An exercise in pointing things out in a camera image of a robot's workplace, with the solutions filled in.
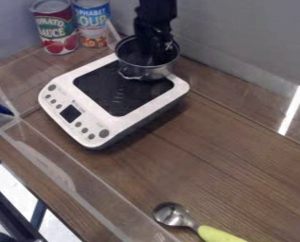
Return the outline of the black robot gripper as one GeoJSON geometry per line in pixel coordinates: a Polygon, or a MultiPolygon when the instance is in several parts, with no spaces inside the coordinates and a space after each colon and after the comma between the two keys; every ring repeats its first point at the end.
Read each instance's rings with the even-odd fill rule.
{"type": "Polygon", "coordinates": [[[161,65],[177,56],[172,20],[177,17],[177,0],[139,0],[135,8],[134,34],[145,63],[161,65]]]}

